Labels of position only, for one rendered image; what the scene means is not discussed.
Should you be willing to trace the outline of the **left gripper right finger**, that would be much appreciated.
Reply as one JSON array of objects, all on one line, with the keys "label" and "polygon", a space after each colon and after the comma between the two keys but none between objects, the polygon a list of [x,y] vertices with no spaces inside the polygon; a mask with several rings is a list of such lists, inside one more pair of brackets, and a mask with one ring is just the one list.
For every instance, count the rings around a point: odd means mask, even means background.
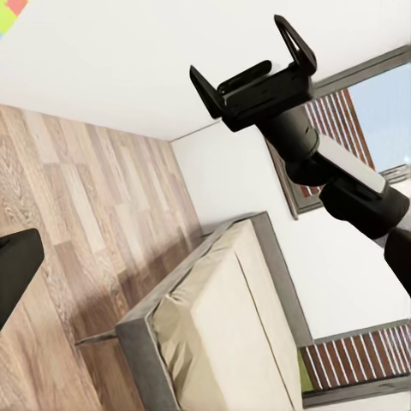
[{"label": "left gripper right finger", "polygon": [[384,259],[411,297],[411,231],[397,227],[390,230]]}]

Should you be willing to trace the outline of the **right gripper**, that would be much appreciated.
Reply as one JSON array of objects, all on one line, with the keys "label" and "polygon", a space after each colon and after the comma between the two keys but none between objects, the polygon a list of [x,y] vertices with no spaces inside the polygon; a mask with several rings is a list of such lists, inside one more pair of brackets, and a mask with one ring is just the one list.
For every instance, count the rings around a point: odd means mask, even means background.
[{"label": "right gripper", "polygon": [[317,71],[317,57],[300,33],[281,15],[276,26],[288,46],[292,61],[288,68],[268,76],[225,99],[194,67],[189,78],[213,119],[222,117],[231,132],[256,125],[276,149],[288,149],[305,139],[310,118],[302,104],[314,97],[311,75]]}]

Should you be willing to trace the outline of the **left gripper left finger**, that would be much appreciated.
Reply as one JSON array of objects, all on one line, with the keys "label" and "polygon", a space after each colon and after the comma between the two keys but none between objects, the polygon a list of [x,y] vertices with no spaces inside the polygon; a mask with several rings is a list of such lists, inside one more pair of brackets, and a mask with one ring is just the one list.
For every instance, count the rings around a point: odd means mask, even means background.
[{"label": "left gripper left finger", "polygon": [[0,237],[0,330],[44,259],[43,242],[37,228]]}]

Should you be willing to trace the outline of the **jigsaw puzzle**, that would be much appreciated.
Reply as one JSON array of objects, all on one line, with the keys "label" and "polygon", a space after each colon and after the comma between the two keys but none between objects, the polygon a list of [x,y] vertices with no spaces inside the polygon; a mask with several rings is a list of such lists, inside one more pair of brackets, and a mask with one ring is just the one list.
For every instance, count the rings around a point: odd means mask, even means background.
[{"label": "jigsaw puzzle", "polygon": [[21,11],[31,0],[0,0],[0,39],[9,31],[18,19]]}]

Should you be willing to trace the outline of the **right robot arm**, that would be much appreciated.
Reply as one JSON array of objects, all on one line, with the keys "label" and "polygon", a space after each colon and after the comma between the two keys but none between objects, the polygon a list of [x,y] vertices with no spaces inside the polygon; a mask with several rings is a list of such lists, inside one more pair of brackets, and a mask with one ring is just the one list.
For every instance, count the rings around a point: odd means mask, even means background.
[{"label": "right robot arm", "polygon": [[220,122],[233,133],[255,124],[286,161],[294,183],[325,185],[319,199],[327,213],[348,221],[384,249],[392,228],[411,231],[411,199],[316,131],[302,104],[314,97],[311,75],[317,71],[317,57],[284,17],[274,19],[292,59],[288,68],[266,60],[216,88],[194,66],[189,78],[213,119],[222,117]]}]

